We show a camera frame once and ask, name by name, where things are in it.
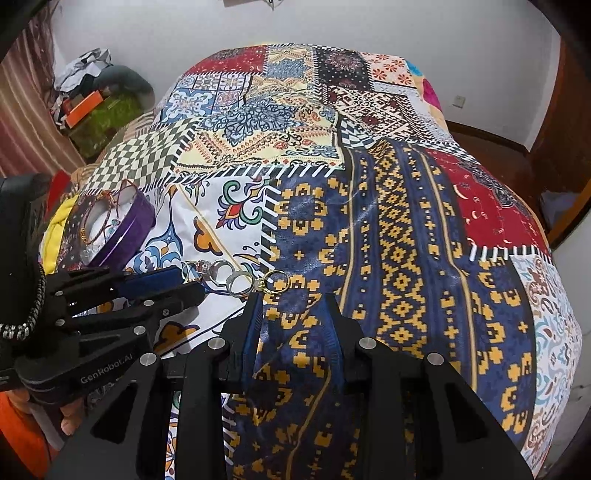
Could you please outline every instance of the wall socket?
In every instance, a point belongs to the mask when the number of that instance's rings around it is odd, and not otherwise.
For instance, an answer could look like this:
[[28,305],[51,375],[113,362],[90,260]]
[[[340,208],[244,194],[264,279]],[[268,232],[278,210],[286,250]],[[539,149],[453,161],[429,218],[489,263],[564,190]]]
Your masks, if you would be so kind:
[[457,106],[458,108],[464,108],[464,104],[466,103],[466,97],[457,96],[452,105]]

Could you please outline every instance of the striped curtain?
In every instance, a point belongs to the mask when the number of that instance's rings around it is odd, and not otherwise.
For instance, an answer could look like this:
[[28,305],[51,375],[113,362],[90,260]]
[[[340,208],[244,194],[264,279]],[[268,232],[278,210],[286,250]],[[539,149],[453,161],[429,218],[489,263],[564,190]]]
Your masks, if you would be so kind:
[[84,160],[55,126],[50,4],[31,19],[0,63],[0,176],[73,172]]

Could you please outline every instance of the floral patterned fabric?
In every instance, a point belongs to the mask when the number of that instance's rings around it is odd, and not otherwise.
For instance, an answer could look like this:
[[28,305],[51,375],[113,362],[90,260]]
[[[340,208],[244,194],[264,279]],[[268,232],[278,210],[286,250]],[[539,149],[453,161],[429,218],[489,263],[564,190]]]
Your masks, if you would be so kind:
[[[264,388],[221,399],[228,478],[361,477],[361,413],[334,388],[322,335],[329,292],[393,350],[445,356],[540,470],[580,329],[535,215],[453,141],[415,66],[322,46],[225,50],[179,77],[154,115],[89,179],[59,268],[80,267],[80,218],[133,165],[157,221],[128,270],[224,259],[290,276],[264,298],[253,372]],[[155,347],[187,353],[242,308],[215,291],[161,325]]]

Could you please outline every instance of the bed cover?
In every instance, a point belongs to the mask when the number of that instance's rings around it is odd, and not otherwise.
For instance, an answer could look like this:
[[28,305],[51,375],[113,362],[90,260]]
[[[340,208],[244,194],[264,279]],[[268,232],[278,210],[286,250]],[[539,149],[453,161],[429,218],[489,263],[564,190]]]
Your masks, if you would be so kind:
[[[130,178],[157,223],[128,270],[225,259],[291,277],[265,296],[254,373],[275,408],[222,398],[229,478],[359,478],[359,413],[332,389],[319,331],[326,292],[393,350],[441,352],[537,474],[580,328],[535,214],[453,141],[410,62],[296,44],[224,50],[118,141],[68,218],[59,269],[82,266],[77,233],[93,196]],[[161,326],[158,352],[190,351],[241,308],[210,294]],[[406,437],[412,454],[410,425]]]

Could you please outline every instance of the baseboard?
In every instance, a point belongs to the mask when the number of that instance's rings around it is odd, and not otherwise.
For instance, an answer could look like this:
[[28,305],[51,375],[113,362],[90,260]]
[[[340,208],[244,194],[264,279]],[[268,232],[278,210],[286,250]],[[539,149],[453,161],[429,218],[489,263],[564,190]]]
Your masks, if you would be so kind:
[[483,140],[487,140],[489,142],[496,143],[498,145],[502,145],[503,147],[510,148],[511,150],[515,150],[516,152],[521,153],[522,155],[527,155],[530,152],[520,143],[514,142],[513,140],[509,140],[508,138],[501,137],[500,135],[491,134],[490,132],[486,132],[484,130],[480,130],[480,128],[470,127],[469,125],[464,124],[457,124],[455,122],[447,122],[447,127],[451,133],[458,133],[463,135],[470,135],[471,137],[481,138]]

